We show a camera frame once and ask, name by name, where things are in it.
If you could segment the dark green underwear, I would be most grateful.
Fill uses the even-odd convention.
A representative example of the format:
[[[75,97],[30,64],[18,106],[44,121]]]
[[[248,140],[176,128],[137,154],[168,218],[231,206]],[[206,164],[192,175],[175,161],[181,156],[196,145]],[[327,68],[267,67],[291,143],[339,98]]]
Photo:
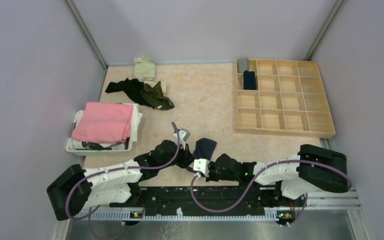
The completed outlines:
[[[164,96],[159,85],[150,87],[149,85],[144,84],[144,88],[141,90],[140,94],[154,109],[168,111],[175,108],[172,100],[169,97]]]

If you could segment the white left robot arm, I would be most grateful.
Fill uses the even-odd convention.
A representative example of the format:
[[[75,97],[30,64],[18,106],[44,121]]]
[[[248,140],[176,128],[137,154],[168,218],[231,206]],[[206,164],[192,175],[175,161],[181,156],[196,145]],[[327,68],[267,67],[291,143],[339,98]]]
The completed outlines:
[[[102,205],[135,207],[143,198],[140,182],[173,165],[185,169],[193,161],[188,146],[178,147],[164,140],[154,150],[120,164],[100,168],[71,165],[47,187],[46,193],[58,221]]]

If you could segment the navy underwear cream waistband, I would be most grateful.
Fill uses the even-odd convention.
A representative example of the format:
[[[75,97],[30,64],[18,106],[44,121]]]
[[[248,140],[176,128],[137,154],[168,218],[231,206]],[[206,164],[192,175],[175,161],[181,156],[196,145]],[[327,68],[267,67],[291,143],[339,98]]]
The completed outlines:
[[[216,146],[216,141],[208,138],[201,138],[195,142],[195,149],[192,155],[196,159],[210,160],[216,149]]]

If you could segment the grey underwear white waistband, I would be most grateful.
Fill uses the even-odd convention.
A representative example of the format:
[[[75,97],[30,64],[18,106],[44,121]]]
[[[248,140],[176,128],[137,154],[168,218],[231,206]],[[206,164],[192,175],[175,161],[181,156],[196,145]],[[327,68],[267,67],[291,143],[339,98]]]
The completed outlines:
[[[243,74],[245,71],[250,69],[250,60],[247,57],[238,58],[237,61],[237,72]]]

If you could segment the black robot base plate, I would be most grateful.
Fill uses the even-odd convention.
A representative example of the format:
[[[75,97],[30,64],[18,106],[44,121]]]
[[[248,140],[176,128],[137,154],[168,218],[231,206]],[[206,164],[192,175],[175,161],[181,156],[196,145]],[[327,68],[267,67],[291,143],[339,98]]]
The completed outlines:
[[[181,209],[186,217],[220,216],[202,209],[199,205],[213,210],[221,210],[233,205],[245,192],[240,186],[198,186],[190,187],[145,187],[134,193],[125,203],[111,202],[111,208],[139,208],[145,216],[173,216]],[[233,209],[223,212],[222,216],[248,217],[263,216],[267,208],[286,208],[296,210],[304,203],[304,197],[292,200],[281,196],[274,185],[260,187],[253,185],[245,193],[241,202]]]

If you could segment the navy orange underwear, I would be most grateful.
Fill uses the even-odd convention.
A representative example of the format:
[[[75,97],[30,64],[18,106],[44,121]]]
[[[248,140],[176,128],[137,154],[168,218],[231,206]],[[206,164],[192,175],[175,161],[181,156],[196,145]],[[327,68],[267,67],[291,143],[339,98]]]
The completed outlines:
[[[245,70],[243,72],[243,89],[257,90],[256,74],[254,71]]]

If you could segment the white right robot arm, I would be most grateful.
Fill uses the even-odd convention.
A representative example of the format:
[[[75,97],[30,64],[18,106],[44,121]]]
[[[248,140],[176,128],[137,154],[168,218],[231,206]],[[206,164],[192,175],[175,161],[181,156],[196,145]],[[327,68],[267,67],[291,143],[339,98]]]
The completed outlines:
[[[352,186],[347,175],[347,157],[340,152],[311,144],[298,153],[273,162],[239,162],[226,154],[216,161],[196,159],[193,170],[209,181],[234,181],[262,186],[280,184],[273,192],[279,206],[314,192],[346,193]]]

